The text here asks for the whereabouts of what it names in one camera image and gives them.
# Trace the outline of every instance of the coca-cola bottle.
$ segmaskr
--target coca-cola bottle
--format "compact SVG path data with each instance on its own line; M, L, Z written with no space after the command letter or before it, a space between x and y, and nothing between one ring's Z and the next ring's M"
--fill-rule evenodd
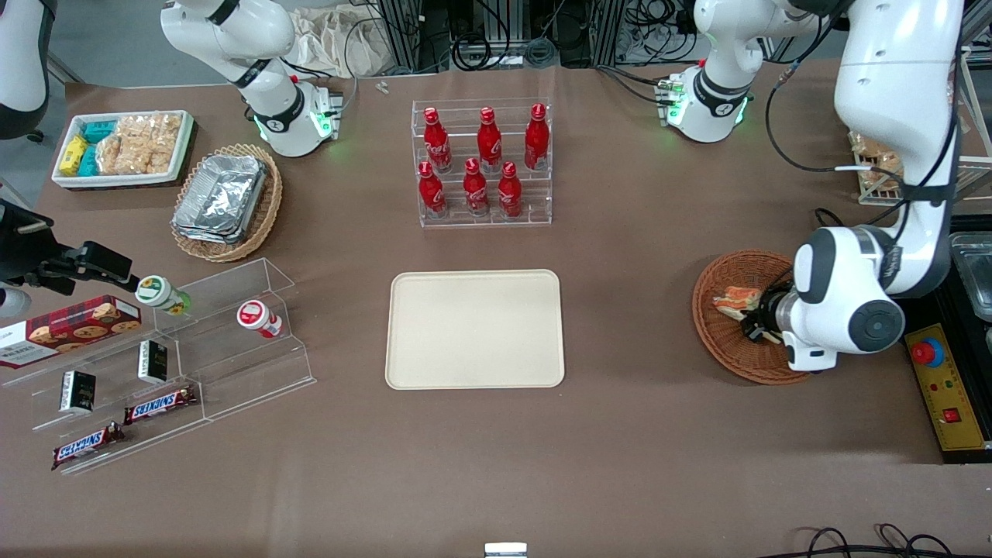
M485 217L489 214L489 198L486 197L486 177L479 174L479 161L469 157L465 161L465 200L468 202L468 212L475 217Z
M482 173L495 175L503 164L503 138L496 127L496 112L491 106L484 106L479 111L479 133L476 136L479 143L479 159L482 160Z
M503 178L499 181L499 207L507 217L520 216L522 190L520 179L517 178L517 166L510 161L503 163Z
M434 175L431 163L423 161L418 167L421 175L421 200L427 210L428 218L441 219L447 217L447 202L444 200L443 186L440 179Z
M447 139L447 130L441 125L436 108L424 109L424 121L427 123L424 143L428 146L428 158L435 172L446 174L451 171L451 143Z
M537 103L531 107L531 123L527 125L524 135L524 165L532 171L548 169L548 143L552 133L545 121L547 115L548 108L543 104Z

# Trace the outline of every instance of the red cookie box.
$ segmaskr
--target red cookie box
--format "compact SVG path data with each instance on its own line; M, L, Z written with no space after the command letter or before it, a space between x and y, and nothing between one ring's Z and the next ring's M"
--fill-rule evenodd
M0 329L0 365L20 368L141 327L141 311L110 295Z

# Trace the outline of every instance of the white bag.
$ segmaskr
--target white bag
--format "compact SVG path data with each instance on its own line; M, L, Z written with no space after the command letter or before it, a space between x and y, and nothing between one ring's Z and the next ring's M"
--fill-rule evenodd
M330 8L297 8L290 13L297 31L297 44L286 56L291 63L311 70L323 70L351 77L375 75L391 68L393 55L386 43L386 25L369 6L344 3ZM344 63L344 42L348 32L348 63Z

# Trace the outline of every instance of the red button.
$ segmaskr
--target red button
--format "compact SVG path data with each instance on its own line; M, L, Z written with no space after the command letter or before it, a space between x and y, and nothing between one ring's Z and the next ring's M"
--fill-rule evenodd
M956 408L944 409L943 422L961 422L961 415Z
M919 364L930 364L936 358L936 350L933 349L933 345L925 341L913 345L910 354L913 356L913 361Z

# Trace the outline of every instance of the yellow control panel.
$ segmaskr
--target yellow control panel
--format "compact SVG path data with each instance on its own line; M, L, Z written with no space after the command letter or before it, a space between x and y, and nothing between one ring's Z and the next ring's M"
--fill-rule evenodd
M940 447L946 452L984 449L985 440L943 328L936 324L907 334L905 339Z

